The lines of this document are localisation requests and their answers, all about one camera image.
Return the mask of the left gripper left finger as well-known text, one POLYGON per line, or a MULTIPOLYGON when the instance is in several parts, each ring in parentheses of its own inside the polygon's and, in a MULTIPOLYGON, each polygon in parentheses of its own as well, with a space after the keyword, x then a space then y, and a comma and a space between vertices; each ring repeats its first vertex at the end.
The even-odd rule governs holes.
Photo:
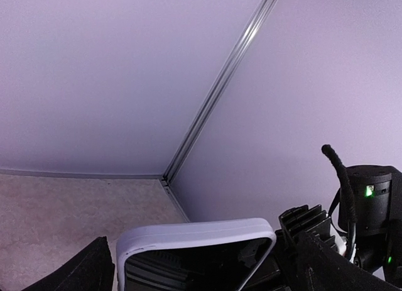
POLYGON ((115 264, 105 236, 94 239, 53 273, 26 287, 31 291, 109 291, 115 264))

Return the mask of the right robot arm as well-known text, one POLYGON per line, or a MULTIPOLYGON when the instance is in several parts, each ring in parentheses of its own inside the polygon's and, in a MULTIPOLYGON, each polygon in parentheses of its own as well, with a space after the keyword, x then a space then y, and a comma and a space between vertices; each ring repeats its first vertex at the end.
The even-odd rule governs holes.
POLYGON ((330 145, 321 151, 340 183, 329 213, 339 212, 344 256, 369 273, 382 268, 385 281, 401 287, 401 171, 390 165, 346 167, 330 145))

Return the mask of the black phone white case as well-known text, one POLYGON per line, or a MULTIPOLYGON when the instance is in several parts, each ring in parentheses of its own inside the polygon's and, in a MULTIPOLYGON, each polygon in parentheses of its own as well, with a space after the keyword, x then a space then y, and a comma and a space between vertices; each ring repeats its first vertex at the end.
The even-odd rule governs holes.
POLYGON ((242 290, 276 243, 262 218, 132 228, 116 244, 118 290, 242 290))

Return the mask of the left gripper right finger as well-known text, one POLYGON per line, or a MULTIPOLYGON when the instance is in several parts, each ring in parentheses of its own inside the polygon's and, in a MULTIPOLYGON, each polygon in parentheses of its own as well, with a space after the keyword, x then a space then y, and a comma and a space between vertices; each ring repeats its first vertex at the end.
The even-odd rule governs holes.
POLYGON ((398 287, 356 267, 318 237, 302 232, 297 248, 300 290, 398 290, 398 287))

